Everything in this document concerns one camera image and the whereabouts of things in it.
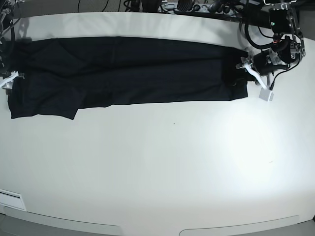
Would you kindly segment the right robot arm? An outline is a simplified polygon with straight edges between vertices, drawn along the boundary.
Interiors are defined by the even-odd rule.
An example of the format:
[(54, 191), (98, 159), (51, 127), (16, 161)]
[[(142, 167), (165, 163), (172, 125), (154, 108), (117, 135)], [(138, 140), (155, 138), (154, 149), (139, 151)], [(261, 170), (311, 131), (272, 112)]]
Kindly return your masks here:
[(0, 1), (0, 76), (8, 75), (9, 58), (15, 45), (15, 26), (20, 22), (24, 0)]

